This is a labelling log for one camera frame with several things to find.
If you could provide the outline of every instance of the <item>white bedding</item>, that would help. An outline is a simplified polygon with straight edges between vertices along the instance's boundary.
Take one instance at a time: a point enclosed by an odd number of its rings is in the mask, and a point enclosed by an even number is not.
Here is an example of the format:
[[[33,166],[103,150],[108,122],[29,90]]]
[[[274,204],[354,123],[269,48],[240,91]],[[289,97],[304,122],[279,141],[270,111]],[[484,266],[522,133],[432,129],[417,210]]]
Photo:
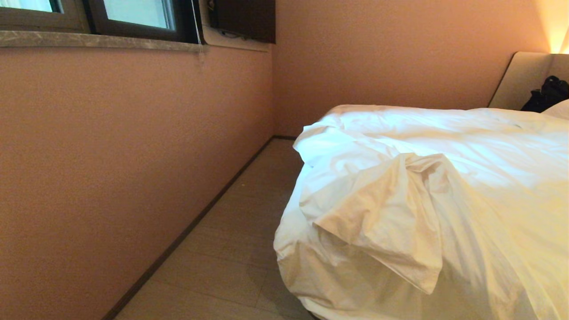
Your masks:
[[[304,128],[275,235],[327,320],[567,319],[569,122],[344,105]]]

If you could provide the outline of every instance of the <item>marble window sill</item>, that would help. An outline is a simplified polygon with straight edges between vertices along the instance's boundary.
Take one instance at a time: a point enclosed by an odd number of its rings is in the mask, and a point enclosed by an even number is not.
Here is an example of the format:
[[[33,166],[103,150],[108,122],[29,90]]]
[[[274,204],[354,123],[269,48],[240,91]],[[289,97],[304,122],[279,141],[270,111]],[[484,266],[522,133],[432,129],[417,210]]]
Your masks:
[[[42,31],[0,31],[0,47],[95,47],[200,51],[200,46],[193,43]]]

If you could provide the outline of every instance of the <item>window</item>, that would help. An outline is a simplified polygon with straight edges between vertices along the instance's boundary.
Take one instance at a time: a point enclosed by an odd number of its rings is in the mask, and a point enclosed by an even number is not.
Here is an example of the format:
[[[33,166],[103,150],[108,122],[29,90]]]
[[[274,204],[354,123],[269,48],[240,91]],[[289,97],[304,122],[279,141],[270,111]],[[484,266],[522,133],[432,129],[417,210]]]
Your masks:
[[[0,29],[201,42],[198,0],[0,0]]]

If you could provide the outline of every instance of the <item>window frame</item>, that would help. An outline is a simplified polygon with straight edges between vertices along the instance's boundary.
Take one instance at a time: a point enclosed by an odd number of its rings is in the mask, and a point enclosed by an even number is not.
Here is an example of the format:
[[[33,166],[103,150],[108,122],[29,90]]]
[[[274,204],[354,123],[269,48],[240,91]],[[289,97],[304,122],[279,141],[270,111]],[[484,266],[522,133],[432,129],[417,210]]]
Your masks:
[[[0,30],[90,33],[81,0],[59,0],[58,8],[63,12],[0,7]]]
[[[89,25],[93,34],[126,36],[185,43],[199,43],[201,19],[198,0],[171,0],[175,30],[109,19],[104,0],[84,0]],[[193,20],[192,2],[196,10]]]

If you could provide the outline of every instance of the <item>pink wall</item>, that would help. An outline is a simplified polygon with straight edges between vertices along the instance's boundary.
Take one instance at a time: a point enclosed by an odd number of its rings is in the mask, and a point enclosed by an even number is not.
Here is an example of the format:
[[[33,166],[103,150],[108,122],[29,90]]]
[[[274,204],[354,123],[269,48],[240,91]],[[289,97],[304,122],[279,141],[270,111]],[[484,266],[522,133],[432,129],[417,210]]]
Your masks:
[[[516,51],[549,51],[534,1],[277,0],[276,134],[339,104],[487,106]]]
[[[0,318],[100,319],[271,137],[271,55],[0,50]]]

